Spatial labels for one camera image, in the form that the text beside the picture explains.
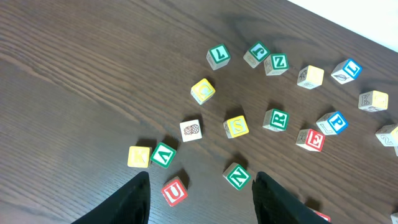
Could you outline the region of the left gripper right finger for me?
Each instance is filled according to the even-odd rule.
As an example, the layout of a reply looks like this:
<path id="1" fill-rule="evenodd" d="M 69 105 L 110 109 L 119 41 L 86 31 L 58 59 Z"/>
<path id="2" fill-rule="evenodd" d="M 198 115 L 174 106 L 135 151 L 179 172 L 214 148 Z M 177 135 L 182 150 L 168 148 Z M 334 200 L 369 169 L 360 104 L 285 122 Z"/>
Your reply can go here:
<path id="1" fill-rule="evenodd" d="M 265 172 L 252 183 L 258 224 L 329 224 Z"/>

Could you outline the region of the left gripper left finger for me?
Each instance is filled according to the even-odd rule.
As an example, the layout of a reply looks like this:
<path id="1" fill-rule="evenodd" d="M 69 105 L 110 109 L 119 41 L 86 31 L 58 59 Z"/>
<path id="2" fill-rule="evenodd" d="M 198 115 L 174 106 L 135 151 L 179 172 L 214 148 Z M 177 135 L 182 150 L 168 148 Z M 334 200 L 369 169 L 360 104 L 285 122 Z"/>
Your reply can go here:
<path id="1" fill-rule="evenodd" d="M 73 224 L 148 224 L 149 173 L 142 171 Z"/>

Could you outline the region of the red A block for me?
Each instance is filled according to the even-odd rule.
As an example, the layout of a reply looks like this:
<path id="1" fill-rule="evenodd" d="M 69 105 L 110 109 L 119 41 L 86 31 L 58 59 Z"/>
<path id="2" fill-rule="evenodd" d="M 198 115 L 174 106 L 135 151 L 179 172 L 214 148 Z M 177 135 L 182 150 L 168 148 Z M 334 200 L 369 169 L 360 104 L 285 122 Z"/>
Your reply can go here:
<path id="1" fill-rule="evenodd" d="M 314 213 L 316 213 L 318 216 L 322 217 L 323 219 L 325 219 L 328 222 L 331 222 L 331 218 L 328 215 L 325 215 L 321 212 L 318 212 L 316 210 L 313 211 Z"/>

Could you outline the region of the red U block left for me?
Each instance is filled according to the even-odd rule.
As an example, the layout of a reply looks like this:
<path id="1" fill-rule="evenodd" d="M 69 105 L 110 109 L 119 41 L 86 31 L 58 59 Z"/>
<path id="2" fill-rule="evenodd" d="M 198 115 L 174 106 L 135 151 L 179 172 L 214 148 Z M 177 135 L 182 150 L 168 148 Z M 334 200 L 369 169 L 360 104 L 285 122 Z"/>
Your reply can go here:
<path id="1" fill-rule="evenodd" d="M 188 197 L 187 189 L 179 177 L 168 181 L 161 192 L 170 207 L 176 206 Z"/>

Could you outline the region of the green N block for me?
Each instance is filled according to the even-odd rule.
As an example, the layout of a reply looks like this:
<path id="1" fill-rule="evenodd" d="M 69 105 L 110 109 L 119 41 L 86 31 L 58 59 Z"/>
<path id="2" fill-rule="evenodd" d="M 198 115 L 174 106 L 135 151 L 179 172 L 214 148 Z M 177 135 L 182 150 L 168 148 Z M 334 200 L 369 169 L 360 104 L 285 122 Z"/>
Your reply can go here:
<path id="1" fill-rule="evenodd" d="M 251 179 L 250 173 L 236 162 L 223 172 L 223 177 L 237 190 L 242 190 Z"/>

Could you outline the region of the yellow K block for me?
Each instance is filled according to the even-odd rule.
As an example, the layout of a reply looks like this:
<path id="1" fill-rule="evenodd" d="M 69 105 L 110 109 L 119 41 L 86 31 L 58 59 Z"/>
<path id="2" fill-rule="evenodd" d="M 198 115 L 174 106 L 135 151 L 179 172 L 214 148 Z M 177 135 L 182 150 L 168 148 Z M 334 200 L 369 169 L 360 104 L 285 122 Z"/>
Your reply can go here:
<path id="1" fill-rule="evenodd" d="M 150 164 L 151 147 L 131 146 L 127 158 L 128 167 L 148 168 Z"/>

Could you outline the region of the green V block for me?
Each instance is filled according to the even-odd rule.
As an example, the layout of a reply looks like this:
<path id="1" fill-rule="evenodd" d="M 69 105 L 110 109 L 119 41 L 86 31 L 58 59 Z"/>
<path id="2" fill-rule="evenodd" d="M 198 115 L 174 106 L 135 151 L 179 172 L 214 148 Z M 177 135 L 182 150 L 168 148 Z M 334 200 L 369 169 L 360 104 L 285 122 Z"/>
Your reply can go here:
<path id="1" fill-rule="evenodd" d="M 176 153 L 177 151 L 174 148 L 160 142 L 152 153 L 150 159 L 152 162 L 166 169 L 173 161 Z"/>

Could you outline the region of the red E block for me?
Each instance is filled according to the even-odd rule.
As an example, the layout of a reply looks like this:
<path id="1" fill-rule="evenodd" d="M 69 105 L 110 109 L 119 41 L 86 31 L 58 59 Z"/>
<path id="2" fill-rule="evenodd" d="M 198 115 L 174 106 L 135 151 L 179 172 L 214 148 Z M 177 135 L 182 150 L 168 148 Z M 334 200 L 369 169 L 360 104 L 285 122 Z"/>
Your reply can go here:
<path id="1" fill-rule="evenodd" d="M 321 152 L 325 142 L 325 135 L 314 129 L 302 129 L 298 133 L 296 145 L 314 152 Z"/>

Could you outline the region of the green R block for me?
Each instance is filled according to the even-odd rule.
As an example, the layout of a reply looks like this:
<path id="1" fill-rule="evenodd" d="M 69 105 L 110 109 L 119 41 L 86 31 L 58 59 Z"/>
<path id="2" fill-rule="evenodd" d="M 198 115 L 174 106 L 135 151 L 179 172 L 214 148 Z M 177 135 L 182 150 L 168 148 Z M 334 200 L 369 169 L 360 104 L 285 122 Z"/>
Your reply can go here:
<path id="1" fill-rule="evenodd" d="M 278 109 L 266 111 L 262 127 L 274 132 L 281 132 L 287 129 L 289 114 Z"/>

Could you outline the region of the yellow tilted block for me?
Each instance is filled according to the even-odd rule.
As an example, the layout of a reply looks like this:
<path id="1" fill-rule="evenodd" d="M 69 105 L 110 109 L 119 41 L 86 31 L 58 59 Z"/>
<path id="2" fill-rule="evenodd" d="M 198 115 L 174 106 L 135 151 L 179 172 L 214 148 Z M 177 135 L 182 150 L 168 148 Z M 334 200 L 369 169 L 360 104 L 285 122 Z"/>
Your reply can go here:
<path id="1" fill-rule="evenodd" d="M 223 123 L 228 138 L 236 138 L 249 132 L 248 125 L 243 115 L 227 119 Z"/>

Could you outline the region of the pineapple picture block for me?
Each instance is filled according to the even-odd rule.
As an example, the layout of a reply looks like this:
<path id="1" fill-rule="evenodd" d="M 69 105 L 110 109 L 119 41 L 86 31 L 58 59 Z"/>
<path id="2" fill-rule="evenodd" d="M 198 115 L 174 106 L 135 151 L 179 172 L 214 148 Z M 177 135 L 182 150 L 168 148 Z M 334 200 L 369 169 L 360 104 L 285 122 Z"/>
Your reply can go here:
<path id="1" fill-rule="evenodd" d="M 180 123 L 182 141 L 189 142 L 202 138 L 201 126 L 198 119 Z"/>

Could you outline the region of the blue P block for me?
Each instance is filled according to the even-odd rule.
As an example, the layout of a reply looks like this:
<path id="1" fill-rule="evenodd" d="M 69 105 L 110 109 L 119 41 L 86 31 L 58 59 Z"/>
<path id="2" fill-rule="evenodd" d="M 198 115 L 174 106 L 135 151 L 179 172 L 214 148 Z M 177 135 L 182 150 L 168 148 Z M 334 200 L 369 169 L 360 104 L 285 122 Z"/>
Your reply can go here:
<path id="1" fill-rule="evenodd" d="M 349 126 L 340 111 L 323 115 L 317 120 L 316 125 L 324 135 L 338 135 Z"/>

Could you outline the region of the yellow S block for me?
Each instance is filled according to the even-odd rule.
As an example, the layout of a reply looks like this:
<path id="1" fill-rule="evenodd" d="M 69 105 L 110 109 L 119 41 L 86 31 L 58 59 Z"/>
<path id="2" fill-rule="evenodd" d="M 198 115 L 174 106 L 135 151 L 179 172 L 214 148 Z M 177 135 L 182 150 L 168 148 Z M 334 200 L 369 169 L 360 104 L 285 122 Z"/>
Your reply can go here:
<path id="1" fill-rule="evenodd" d="M 299 71 L 297 85 L 309 90 L 321 86 L 324 72 L 321 68 L 308 65 Z"/>

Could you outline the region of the yellow C block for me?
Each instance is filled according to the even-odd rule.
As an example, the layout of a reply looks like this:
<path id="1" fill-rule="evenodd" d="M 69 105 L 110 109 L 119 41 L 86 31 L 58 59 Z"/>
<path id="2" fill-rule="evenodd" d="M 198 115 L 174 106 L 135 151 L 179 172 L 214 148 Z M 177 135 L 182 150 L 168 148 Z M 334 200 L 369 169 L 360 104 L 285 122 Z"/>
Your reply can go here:
<path id="1" fill-rule="evenodd" d="M 210 84 L 210 82 L 203 78 L 198 83 L 191 87 L 191 95 L 197 101 L 199 105 L 204 104 L 207 100 L 209 100 L 214 94 L 216 90 Z"/>

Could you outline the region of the yellow block centre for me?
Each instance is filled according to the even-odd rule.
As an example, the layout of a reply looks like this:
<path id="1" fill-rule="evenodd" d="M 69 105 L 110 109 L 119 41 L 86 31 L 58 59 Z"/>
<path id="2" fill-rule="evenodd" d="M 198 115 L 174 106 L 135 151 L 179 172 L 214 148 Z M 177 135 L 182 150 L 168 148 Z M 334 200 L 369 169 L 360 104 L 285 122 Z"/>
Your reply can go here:
<path id="1" fill-rule="evenodd" d="M 397 124 L 383 126 L 375 133 L 375 135 L 383 146 L 397 146 Z"/>

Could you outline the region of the green Z block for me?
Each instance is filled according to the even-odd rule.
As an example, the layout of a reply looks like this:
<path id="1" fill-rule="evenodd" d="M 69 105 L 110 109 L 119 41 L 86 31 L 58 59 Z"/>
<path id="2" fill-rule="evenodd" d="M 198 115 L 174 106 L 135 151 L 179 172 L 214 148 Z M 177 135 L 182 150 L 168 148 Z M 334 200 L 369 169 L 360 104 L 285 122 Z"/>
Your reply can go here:
<path id="1" fill-rule="evenodd" d="M 270 54 L 264 60 L 266 76 L 281 75 L 289 69 L 289 61 L 286 54 Z"/>

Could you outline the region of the yellow O block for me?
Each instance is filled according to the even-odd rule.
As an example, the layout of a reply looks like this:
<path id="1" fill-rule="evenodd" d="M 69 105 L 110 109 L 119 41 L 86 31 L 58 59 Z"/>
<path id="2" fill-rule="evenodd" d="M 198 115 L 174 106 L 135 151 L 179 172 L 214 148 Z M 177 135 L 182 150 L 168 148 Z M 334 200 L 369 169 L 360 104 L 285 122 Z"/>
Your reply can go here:
<path id="1" fill-rule="evenodd" d="M 368 112 L 378 112 L 388 109 L 389 95 L 381 91 L 369 91 L 359 96 L 358 108 Z"/>

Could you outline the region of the blue L block top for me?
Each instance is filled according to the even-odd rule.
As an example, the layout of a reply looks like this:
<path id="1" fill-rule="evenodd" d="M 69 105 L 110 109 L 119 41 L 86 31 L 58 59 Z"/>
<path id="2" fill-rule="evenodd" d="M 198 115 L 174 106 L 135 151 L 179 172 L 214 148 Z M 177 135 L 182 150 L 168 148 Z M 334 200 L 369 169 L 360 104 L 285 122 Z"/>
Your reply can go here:
<path id="1" fill-rule="evenodd" d="M 338 83 L 345 84 L 356 80 L 362 72 L 362 66 L 352 58 L 339 63 L 331 73 L 331 77 Z"/>

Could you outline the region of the green J block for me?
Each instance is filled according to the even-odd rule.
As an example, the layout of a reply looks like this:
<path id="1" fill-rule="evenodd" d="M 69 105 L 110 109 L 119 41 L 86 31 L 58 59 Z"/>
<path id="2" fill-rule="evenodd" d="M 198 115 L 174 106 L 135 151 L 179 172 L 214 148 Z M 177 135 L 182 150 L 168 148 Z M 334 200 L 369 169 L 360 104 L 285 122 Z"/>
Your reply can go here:
<path id="1" fill-rule="evenodd" d="M 249 64 L 251 68 L 256 68 L 263 62 L 271 51 L 261 42 L 257 41 L 243 56 L 243 59 Z"/>

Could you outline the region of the green L block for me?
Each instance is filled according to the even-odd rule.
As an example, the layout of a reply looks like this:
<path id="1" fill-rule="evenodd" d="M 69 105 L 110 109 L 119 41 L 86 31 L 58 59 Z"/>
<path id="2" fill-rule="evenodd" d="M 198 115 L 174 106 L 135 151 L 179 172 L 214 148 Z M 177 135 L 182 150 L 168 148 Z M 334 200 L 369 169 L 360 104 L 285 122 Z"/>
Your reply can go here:
<path id="1" fill-rule="evenodd" d="M 206 59 L 210 64 L 212 70 L 217 70 L 221 67 L 226 66 L 230 61 L 231 56 L 225 44 L 219 44 L 208 50 Z"/>

